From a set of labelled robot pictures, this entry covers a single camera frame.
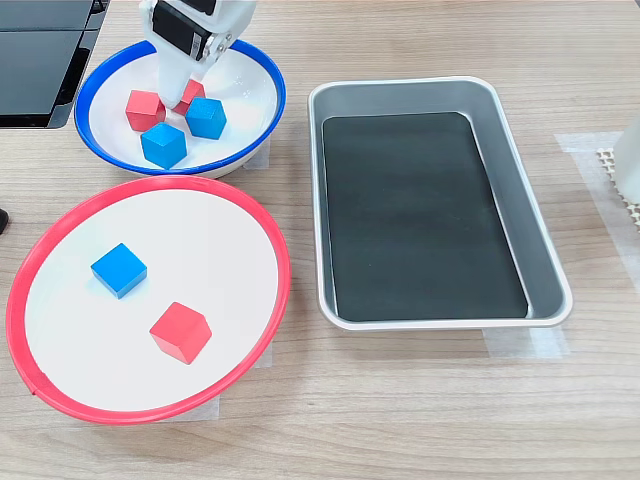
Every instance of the wooden table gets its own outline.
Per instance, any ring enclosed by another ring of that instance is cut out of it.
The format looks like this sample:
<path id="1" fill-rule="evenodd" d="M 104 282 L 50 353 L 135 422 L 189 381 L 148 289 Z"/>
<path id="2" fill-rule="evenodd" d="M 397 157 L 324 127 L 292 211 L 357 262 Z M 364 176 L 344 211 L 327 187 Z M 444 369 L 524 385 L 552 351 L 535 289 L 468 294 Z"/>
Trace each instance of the wooden table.
<path id="1" fill-rule="evenodd" d="M 112 2 L 89 71 L 142 38 Z M 225 181 L 274 215 L 293 261 L 274 366 L 222 395 L 220 418 L 128 428 L 29 395 L 0 336 L 3 479 L 638 479 L 640 301 L 556 133 L 621 130 L 640 113 L 640 9 L 624 1 L 264 1 L 244 38 L 289 95 L 267 171 Z M 576 305 L 571 355 L 493 358 L 482 332 L 349 334 L 316 307 L 306 99 L 346 79 L 475 75 L 498 90 Z M 0 131 L 0 309 L 38 237 L 134 178 L 73 122 Z"/>

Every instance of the clear tape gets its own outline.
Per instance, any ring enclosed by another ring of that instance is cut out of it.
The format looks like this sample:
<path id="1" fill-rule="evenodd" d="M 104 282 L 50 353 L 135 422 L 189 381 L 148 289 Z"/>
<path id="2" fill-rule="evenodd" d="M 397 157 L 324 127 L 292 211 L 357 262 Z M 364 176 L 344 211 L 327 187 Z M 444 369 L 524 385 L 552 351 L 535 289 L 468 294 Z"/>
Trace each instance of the clear tape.
<path id="1" fill-rule="evenodd" d="M 492 357 L 554 359 L 571 353 L 562 327 L 487 328 L 482 335 Z"/>
<path id="2" fill-rule="evenodd" d="M 600 132 L 555 137 L 562 150 L 576 162 L 629 278 L 640 292 L 640 235 L 597 155 L 600 148 L 613 148 L 621 136 L 622 132 Z"/>
<path id="3" fill-rule="evenodd" d="M 269 168 L 269 155 L 271 154 L 271 137 L 268 137 L 253 157 L 243 167 L 247 170 L 266 170 Z"/>
<path id="4" fill-rule="evenodd" d="M 253 368 L 269 368 L 273 366 L 273 349 L 271 344 L 266 348 Z M 162 423 L 173 422 L 203 422 L 216 420 L 220 416 L 220 396 L 217 396 L 199 407 L 189 410 L 188 412 L 176 415 L 175 417 L 161 420 Z"/>

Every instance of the black mat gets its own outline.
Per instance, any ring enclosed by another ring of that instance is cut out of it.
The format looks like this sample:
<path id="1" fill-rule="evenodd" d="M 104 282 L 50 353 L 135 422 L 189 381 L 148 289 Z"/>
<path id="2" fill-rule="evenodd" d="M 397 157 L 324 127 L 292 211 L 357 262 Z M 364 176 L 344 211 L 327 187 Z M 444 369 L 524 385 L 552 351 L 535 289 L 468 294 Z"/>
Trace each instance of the black mat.
<path id="1" fill-rule="evenodd" d="M 331 118 L 323 142 L 340 317 L 526 315 L 465 117 Z"/>

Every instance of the red cube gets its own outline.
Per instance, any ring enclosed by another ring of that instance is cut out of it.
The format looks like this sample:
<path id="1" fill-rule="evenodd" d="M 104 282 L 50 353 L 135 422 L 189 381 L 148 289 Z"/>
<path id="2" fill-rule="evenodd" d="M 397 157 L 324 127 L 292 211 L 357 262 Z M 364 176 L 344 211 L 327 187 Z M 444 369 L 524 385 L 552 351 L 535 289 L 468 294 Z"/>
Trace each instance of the red cube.
<path id="1" fill-rule="evenodd" d="M 204 315 L 174 302 L 150 330 L 160 350 L 191 364 L 211 338 Z"/>
<path id="2" fill-rule="evenodd" d="M 173 111 L 180 115 L 186 115 L 193 99 L 204 96 L 204 86 L 195 80 L 189 80 L 187 88 L 184 89 L 184 93 L 182 94 L 182 100 L 173 108 Z"/>
<path id="3" fill-rule="evenodd" d="M 164 122 L 167 111 L 157 93 L 132 90 L 127 103 L 127 119 L 136 132 L 146 132 Z"/>

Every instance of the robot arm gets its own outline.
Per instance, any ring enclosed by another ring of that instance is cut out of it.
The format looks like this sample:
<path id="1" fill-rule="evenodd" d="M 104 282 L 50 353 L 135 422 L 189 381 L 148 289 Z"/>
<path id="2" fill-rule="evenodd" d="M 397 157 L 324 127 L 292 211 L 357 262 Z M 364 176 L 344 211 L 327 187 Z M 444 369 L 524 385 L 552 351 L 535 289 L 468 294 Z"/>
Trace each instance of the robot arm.
<path id="1" fill-rule="evenodd" d="M 197 79 L 249 25 L 253 0 L 142 0 L 144 35 L 158 52 L 158 94 L 168 108 L 182 98 L 191 78 Z"/>

